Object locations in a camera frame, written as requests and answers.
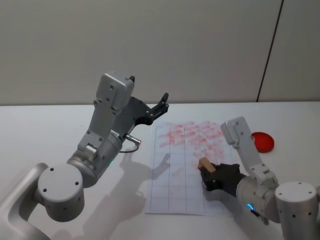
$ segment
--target paper sheet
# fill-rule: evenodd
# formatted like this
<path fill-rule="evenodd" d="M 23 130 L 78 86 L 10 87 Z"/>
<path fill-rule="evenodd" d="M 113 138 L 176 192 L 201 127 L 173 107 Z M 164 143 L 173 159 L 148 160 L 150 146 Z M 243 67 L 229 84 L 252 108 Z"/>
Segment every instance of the paper sheet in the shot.
<path fill-rule="evenodd" d="M 153 174 L 145 212 L 230 216 L 225 203 L 232 197 L 220 190 L 204 191 L 198 170 L 202 157 L 215 164 L 234 163 L 220 124 L 162 122 L 154 128 Z"/>

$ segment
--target red lid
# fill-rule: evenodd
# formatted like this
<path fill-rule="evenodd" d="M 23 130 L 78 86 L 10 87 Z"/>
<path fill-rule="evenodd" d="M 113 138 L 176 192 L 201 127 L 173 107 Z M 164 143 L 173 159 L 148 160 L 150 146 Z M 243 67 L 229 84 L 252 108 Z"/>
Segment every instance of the red lid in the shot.
<path fill-rule="evenodd" d="M 259 153 L 269 153 L 275 147 L 274 139 L 267 133 L 257 131 L 252 133 L 254 145 Z"/>

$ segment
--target white table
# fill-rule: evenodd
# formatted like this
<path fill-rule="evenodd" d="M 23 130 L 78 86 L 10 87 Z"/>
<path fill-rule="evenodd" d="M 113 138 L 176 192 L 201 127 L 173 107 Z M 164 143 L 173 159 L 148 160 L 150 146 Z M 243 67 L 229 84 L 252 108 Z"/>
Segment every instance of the white table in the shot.
<path fill-rule="evenodd" d="M 0 107 L 0 192 L 28 166 L 64 163 L 87 130 L 93 109 L 91 105 Z M 274 150 L 261 157 L 280 183 L 320 185 L 320 102 L 171 104 L 162 119 L 237 116 L 246 118 L 252 132 L 274 138 Z M 143 141 L 141 148 L 132 161 L 122 164 L 120 153 L 99 182 L 85 190 L 85 207 L 78 218 L 55 222 L 39 205 L 29 221 L 53 240 L 282 239 L 278 224 L 264 226 L 247 212 L 237 217 L 144 214 L 152 127 L 140 125 L 132 134 Z"/>

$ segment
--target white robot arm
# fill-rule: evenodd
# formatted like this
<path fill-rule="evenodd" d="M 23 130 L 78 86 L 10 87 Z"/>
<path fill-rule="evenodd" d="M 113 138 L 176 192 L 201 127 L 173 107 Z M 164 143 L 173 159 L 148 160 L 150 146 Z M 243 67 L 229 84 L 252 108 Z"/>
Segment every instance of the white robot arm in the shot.
<path fill-rule="evenodd" d="M 131 96 L 134 82 L 134 76 L 126 78 L 114 71 L 101 77 L 89 128 L 67 163 L 36 165 L 0 201 L 1 240 L 50 240 L 27 222 L 36 205 L 43 205 L 58 222 L 75 219 L 85 205 L 84 188 L 96 184 L 121 153 L 122 143 L 129 140 L 135 150 L 139 148 L 141 141 L 131 131 L 139 124 L 151 125 L 166 113 L 169 95 L 165 93 L 149 108 Z"/>
<path fill-rule="evenodd" d="M 221 130 L 249 175 L 240 173 L 238 164 L 212 164 L 216 168 L 212 173 L 200 169 L 207 190 L 222 189 L 234 195 L 265 224 L 269 220 L 281 223 L 286 240 L 320 239 L 316 189 L 298 181 L 279 185 L 275 174 L 262 162 L 244 117 L 225 122 Z"/>

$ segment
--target white wall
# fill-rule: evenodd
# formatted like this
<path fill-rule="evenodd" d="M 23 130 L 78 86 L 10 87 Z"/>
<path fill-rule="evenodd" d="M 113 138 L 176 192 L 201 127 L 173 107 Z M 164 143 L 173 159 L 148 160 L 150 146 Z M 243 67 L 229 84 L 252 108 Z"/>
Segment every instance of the white wall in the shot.
<path fill-rule="evenodd" d="M 110 70 L 147 102 L 253 102 L 280 3 L 1 0 L 0 105 L 92 103 Z"/>
<path fill-rule="evenodd" d="M 320 100 L 320 1 L 285 0 L 259 101 Z"/>

